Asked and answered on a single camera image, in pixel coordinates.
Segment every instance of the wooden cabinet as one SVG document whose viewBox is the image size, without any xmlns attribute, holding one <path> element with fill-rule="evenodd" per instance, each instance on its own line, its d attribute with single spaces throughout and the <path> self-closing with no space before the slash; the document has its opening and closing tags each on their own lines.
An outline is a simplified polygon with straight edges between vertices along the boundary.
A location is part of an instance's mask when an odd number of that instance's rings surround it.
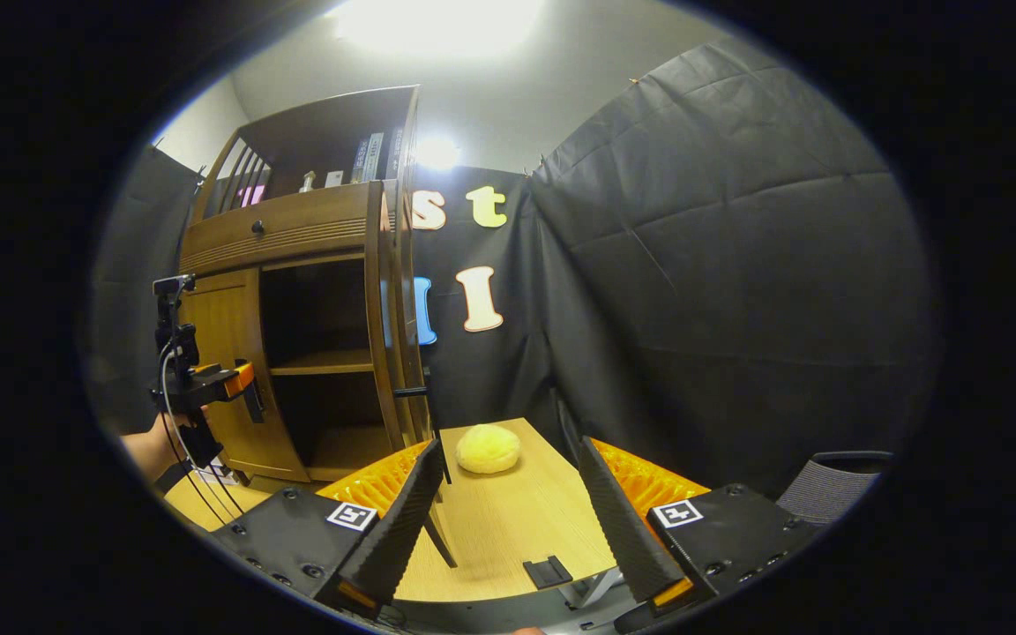
<svg viewBox="0 0 1016 635">
<path fill-rule="evenodd" d="M 254 364 L 262 421 L 242 400 L 210 407 L 234 469 L 334 480 L 431 436 L 425 398 L 394 397 L 423 385 L 407 192 L 417 97 L 371 90 L 274 114 L 238 129 L 210 169 L 184 237 L 180 270 L 197 283 L 180 314 L 203 365 Z M 298 192 L 310 171 L 314 186 L 331 170 L 346 181 L 372 132 L 390 137 L 384 157 L 398 137 L 395 178 Z"/>
</svg>

